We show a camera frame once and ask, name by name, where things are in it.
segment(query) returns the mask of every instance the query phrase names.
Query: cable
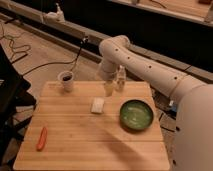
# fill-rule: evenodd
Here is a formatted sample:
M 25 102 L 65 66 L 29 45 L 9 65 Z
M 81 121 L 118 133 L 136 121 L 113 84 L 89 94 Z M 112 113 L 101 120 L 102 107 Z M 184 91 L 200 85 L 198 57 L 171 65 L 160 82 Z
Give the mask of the cable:
M 163 5 L 162 3 L 160 3 L 160 2 L 157 2 L 157 1 L 155 1 L 155 0 L 149 0 L 150 2 L 153 2 L 153 3 L 156 3 L 156 4 L 158 4 L 158 5 L 160 5 L 162 8 L 164 8 L 164 9 L 167 9 L 166 8 L 166 6 L 165 5 Z
M 161 113 L 161 115 L 160 115 L 160 117 L 159 117 L 159 121 L 161 121 L 161 119 L 162 119 L 162 117 L 163 117 L 164 114 L 165 114 L 164 112 Z M 174 130 L 165 128 L 164 126 L 160 126 L 160 127 L 161 127 L 162 129 L 166 130 L 166 131 L 175 132 Z
M 12 61 L 12 59 L 17 55 L 17 54 L 23 54 L 20 59 L 22 59 L 23 57 L 28 55 L 28 51 L 31 49 L 31 46 L 26 44 L 26 45 L 21 45 L 21 46 L 15 46 L 15 39 L 20 38 L 23 34 L 25 34 L 25 32 L 21 33 L 19 36 L 11 36 L 11 35 L 5 35 L 5 31 L 4 31 L 4 27 L 2 22 L 0 22 L 1 24 L 1 30 L 2 30 L 2 36 L 0 37 L 0 40 L 2 39 L 6 39 L 9 40 L 9 47 L 12 51 L 12 56 L 9 58 L 10 61 Z
M 175 132 L 174 130 L 171 130 L 171 129 L 168 129 L 168 128 L 165 128 L 163 126 L 160 126 L 162 129 L 166 130 L 166 131 L 169 131 L 169 132 Z
M 77 56 L 72 61 L 70 61 L 70 62 L 49 62 L 49 63 L 46 63 L 46 64 L 42 64 L 42 65 L 39 65 L 39 66 L 37 66 L 35 68 L 30 69 L 29 71 L 27 71 L 24 74 L 22 74 L 22 76 L 26 76 L 27 74 L 31 73 L 32 71 L 35 71 L 38 68 L 41 68 L 41 67 L 44 67 L 44 66 L 47 66 L 47 65 L 58 65 L 58 64 L 68 65 L 68 64 L 74 64 L 73 67 L 70 69 L 70 71 L 72 71 L 76 67 L 79 55 L 81 53 L 81 50 L 82 50 L 84 44 L 86 44 L 87 42 L 88 42 L 88 38 L 87 37 L 85 37 L 85 38 L 82 39 L 80 48 L 79 48 L 78 53 L 77 53 Z
M 164 113 L 162 112 L 160 117 L 159 117 L 159 121 L 161 121 L 162 117 L 163 117 Z

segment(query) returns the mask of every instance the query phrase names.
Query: carrot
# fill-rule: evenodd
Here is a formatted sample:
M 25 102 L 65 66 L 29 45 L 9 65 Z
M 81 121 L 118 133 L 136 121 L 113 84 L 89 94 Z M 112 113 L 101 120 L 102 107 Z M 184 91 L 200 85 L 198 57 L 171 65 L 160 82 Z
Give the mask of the carrot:
M 44 146 L 46 144 L 46 139 L 47 139 L 47 128 L 43 127 L 41 130 L 40 138 L 36 145 L 37 151 L 41 151 L 44 148 Z

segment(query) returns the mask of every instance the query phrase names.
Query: bowl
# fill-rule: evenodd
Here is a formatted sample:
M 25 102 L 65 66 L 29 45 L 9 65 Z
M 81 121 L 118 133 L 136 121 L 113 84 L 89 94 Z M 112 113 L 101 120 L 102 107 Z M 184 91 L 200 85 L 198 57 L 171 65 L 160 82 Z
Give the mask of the bowl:
M 141 100 L 129 100 L 120 109 L 120 122 L 125 127 L 140 131 L 148 128 L 153 121 L 151 107 Z

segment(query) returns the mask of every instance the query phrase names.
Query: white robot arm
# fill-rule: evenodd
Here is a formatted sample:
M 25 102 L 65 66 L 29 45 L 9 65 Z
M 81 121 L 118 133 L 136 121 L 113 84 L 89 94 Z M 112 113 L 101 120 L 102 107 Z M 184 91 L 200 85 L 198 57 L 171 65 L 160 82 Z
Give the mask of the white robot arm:
M 126 36 L 103 40 L 99 75 L 110 80 L 123 65 L 178 104 L 173 171 L 212 171 L 213 85 L 134 54 L 129 46 Z
M 130 72 L 150 83 L 156 90 L 176 104 L 191 89 L 205 85 L 204 82 L 128 50 L 129 39 L 117 36 L 105 39 L 99 46 L 103 56 L 99 75 L 105 80 L 114 76 L 117 66 L 123 65 Z

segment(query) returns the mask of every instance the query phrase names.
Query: wooden table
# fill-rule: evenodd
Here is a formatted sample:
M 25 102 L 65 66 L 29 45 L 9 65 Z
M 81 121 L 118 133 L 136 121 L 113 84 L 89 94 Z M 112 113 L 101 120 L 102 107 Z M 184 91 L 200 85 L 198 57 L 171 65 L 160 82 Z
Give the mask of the wooden table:
M 103 82 L 74 82 L 63 91 L 58 82 L 44 86 L 34 117 L 14 164 L 15 170 L 169 170 L 157 117 L 146 131 L 132 134 L 119 124 L 120 106 L 141 99 L 154 112 L 150 87 L 127 82 L 122 93 L 104 97 Z M 104 113 L 91 114 L 94 97 L 104 97 Z M 43 126 L 48 129 L 45 148 L 36 151 Z
M 210 5 L 200 4 L 198 0 L 154 0 L 164 5 L 168 10 L 205 18 Z M 141 4 L 160 7 L 150 0 L 140 0 Z

